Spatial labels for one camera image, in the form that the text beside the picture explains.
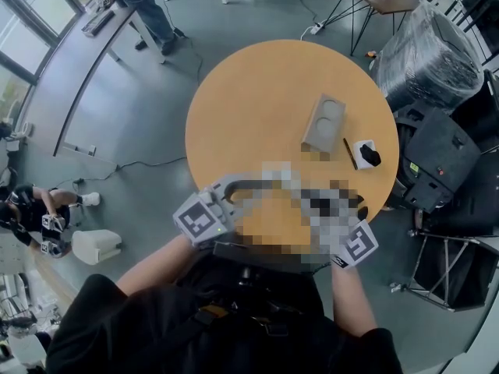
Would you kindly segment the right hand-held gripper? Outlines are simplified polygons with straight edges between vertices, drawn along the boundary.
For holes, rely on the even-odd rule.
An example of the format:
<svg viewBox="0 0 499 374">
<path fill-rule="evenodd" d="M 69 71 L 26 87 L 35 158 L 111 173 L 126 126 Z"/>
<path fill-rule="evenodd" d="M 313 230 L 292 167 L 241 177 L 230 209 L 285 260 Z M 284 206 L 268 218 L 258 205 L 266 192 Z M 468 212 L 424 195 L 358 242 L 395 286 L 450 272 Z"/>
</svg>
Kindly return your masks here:
<svg viewBox="0 0 499 374">
<path fill-rule="evenodd" d="M 366 220 L 358 217 L 311 217 L 310 262 L 333 263 L 340 268 L 357 266 L 379 244 Z"/>
</svg>

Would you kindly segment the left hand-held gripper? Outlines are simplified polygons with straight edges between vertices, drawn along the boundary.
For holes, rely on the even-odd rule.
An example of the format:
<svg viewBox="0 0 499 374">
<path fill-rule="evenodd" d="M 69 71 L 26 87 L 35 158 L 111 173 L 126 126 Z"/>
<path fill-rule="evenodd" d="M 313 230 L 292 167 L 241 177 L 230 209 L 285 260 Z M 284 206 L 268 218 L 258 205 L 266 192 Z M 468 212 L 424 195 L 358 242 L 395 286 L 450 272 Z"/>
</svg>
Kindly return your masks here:
<svg viewBox="0 0 499 374">
<path fill-rule="evenodd" d="M 253 215 L 253 199 L 237 199 L 232 195 L 242 190 L 272 189 L 272 180 L 248 174 L 231 174 L 198 193 L 193 193 L 172 215 L 177 228 L 195 247 L 214 240 L 241 226 Z"/>
</svg>

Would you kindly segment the person's left forearm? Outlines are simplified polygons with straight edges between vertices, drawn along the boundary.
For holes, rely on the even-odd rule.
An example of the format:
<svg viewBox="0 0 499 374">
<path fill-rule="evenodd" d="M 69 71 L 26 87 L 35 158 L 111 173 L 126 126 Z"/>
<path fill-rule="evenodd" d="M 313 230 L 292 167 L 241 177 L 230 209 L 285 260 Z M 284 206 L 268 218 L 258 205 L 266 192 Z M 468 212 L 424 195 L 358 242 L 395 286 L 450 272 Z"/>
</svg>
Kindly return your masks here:
<svg viewBox="0 0 499 374">
<path fill-rule="evenodd" d="M 125 295 L 130 296 L 161 284 L 171 284 L 191 263 L 197 252 L 197 248 L 185 235 L 178 235 L 128 270 L 116 285 Z"/>
</svg>

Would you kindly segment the person's right forearm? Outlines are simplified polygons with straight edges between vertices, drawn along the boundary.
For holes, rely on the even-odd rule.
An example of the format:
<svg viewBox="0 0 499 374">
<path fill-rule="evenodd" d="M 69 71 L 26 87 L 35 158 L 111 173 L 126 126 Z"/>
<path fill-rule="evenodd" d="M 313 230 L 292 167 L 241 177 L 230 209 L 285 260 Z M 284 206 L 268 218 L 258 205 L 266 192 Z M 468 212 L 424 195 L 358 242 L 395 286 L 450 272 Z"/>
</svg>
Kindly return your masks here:
<svg viewBox="0 0 499 374">
<path fill-rule="evenodd" d="M 355 267 L 331 266 L 334 321 L 355 337 L 377 328 L 370 303 Z"/>
</svg>

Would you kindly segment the black chest-mounted box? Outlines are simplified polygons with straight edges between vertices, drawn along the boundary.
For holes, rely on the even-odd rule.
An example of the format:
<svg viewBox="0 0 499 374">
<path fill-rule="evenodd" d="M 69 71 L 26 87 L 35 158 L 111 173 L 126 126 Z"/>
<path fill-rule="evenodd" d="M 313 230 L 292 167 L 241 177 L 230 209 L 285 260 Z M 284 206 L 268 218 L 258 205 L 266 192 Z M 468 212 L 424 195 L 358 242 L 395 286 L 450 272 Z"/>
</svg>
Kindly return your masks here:
<svg viewBox="0 0 499 374">
<path fill-rule="evenodd" d="M 327 257 L 283 253 L 267 249 L 265 245 L 239 245 L 215 242 L 214 255 L 246 266 L 255 266 L 282 273 L 304 273 L 314 275 L 331 265 Z"/>
</svg>

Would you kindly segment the small white box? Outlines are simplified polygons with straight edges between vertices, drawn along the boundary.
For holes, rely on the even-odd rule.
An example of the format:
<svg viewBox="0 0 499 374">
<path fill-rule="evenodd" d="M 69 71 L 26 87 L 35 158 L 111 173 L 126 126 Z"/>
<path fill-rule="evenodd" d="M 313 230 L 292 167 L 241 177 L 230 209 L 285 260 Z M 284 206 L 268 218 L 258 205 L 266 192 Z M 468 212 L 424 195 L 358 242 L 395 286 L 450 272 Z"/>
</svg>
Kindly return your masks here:
<svg viewBox="0 0 499 374">
<path fill-rule="evenodd" d="M 356 159 L 356 163 L 358 165 L 358 170 L 368 169 L 368 168 L 375 168 L 375 167 L 372 167 L 371 165 L 369 165 L 367 162 L 365 162 L 364 159 L 362 158 L 361 154 L 360 154 L 359 148 L 364 143 L 366 143 L 367 145 L 369 145 L 373 150 L 377 150 L 376 147 L 375 147 L 374 141 L 371 140 L 371 139 L 358 141 L 358 142 L 355 142 L 353 144 L 353 153 L 354 153 L 354 157 Z"/>
</svg>

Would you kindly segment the black pen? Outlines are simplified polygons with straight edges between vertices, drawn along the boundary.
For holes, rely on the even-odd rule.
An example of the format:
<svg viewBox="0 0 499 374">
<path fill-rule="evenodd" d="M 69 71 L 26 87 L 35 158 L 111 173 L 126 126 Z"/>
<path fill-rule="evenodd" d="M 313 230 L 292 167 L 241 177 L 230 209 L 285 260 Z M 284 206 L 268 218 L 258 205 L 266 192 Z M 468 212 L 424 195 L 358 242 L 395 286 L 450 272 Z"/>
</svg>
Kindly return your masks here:
<svg viewBox="0 0 499 374">
<path fill-rule="evenodd" d="M 351 162 L 352 162 L 352 165 L 353 165 L 354 169 L 357 171 L 357 170 L 358 170 L 358 165 L 357 165 L 357 163 L 356 163 L 356 159 L 355 159 L 355 157 L 354 157 L 354 154 L 353 154 L 353 152 L 352 152 L 352 150 L 351 150 L 351 148 L 350 148 L 350 146 L 349 146 L 349 143 L 348 143 L 348 141 L 347 141 L 347 139 L 346 139 L 346 138 L 343 138 L 343 143 L 344 143 L 344 145 L 345 145 L 345 148 L 346 148 L 346 150 L 347 150 L 347 153 L 348 153 L 348 155 L 349 155 L 349 158 L 350 158 L 350 160 L 351 160 Z"/>
</svg>

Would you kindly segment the black folding cart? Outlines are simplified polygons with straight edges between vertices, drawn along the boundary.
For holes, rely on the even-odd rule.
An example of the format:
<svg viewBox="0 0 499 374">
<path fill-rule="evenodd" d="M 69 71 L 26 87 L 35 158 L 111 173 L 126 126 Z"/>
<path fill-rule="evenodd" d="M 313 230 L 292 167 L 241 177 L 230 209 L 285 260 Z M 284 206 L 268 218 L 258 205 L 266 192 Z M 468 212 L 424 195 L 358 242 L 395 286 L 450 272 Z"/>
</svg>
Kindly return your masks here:
<svg viewBox="0 0 499 374">
<path fill-rule="evenodd" d="M 391 292 L 406 292 L 449 312 L 486 304 L 499 270 L 499 248 L 490 238 L 436 235 L 412 230 L 420 243 L 416 263 L 406 282 L 391 283 Z"/>
</svg>

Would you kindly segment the grey box with two circles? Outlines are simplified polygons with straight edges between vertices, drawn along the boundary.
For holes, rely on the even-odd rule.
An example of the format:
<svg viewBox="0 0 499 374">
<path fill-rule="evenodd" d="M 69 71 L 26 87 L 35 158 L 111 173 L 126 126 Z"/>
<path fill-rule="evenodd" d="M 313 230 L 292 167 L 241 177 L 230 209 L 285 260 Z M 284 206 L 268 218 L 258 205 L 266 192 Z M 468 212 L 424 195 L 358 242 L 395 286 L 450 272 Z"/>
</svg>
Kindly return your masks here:
<svg viewBox="0 0 499 374">
<path fill-rule="evenodd" d="M 345 103 L 321 94 L 311 111 L 301 141 L 302 152 L 331 154 L 345 116 Z"/>
</svg>

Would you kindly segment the open black foam case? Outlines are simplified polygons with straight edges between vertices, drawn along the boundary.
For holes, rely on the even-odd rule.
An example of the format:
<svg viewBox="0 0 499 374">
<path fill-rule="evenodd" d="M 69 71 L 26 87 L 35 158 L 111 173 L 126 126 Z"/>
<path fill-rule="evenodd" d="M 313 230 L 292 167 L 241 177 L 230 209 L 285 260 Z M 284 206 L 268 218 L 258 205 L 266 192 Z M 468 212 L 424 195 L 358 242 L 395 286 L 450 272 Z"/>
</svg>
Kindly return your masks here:
<svg viewBox="0 0 499 374">
<path fill-rule="evenodd" d="M 440 108 L 414 103 L 396 111 L 394 119 L 399 159 L 387 205 L 432 213 L 451 202 L 480 149 Z"/>
</svg>

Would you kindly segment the large black equipment case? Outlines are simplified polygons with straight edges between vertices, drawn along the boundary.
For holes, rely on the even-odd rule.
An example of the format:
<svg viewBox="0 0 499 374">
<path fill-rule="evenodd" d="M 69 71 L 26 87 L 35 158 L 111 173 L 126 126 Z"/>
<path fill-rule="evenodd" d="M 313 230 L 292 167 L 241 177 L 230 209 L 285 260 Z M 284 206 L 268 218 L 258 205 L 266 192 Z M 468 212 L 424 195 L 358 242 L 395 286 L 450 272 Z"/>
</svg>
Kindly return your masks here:
<svg viewBox="0 0 499 374">
<path fill-rule="evenodd" d="M 480 91 L 452 118 L 481 152 L 457 194 L 458 225 L 470 235 L 490 235 L 499 228 L 499 78 L 486 71 Z"/>
</svg>

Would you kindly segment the person's black shirt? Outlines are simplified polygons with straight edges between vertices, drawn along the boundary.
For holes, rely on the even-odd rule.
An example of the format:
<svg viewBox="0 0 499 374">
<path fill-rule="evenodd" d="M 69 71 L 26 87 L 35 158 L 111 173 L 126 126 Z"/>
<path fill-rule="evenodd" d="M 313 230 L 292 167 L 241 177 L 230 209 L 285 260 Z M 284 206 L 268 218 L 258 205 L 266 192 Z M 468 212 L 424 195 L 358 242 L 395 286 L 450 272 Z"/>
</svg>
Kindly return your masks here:
<svg viewBox="0 0 499 374">
<path fill-rule="evenodd" d="M 173 284 L 127 295 L 87 278 L 48 349 L 48 374 L 403 374 L 391 333 L 324 314 L 309 275 L 208 254 Z"/>
</svg>

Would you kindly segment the black keyboard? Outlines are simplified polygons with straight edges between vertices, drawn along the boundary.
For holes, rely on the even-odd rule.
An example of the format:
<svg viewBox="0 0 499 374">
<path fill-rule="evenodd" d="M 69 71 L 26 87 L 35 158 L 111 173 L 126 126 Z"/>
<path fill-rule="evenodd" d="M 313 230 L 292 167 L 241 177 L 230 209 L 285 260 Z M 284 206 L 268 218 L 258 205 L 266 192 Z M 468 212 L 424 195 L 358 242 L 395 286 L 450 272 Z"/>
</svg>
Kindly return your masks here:
<svg viewBox="0 0 499 374">
<path fill-rule="evenodd" d="M 98 12 L 86 25 L 83 26 L 81 31 L 87 37 L 96 37 L 114 16 L 115 12 L 110 9 Z"/>
</svg>

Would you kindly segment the black monitor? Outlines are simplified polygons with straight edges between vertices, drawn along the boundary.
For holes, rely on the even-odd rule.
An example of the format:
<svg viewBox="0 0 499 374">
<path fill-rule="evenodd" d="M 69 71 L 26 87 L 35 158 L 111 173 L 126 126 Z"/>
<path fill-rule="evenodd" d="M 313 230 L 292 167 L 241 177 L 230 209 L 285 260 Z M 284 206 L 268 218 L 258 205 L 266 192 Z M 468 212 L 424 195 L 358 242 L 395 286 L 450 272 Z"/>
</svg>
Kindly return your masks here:
<svg viewBox="0 0 499 374">
<path fill-rule="evenodd" d="M 491 53 L 499 50 L 499 0 L 461 0 Z"/>
</svg>

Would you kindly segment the glass door with black frame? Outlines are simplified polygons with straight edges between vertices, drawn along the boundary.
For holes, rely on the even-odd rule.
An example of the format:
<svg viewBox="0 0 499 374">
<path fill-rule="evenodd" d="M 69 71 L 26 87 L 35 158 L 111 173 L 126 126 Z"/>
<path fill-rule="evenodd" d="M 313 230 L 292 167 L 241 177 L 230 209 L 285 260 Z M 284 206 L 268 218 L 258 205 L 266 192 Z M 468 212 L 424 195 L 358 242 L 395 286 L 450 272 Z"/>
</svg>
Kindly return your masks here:
<svg viewBox="0 0 499 374">
<path fill-rule="evenodd" d="M 83 14 L 80 0 L 0 0 L 0 89 L 34 85 Z"/>
</svg>

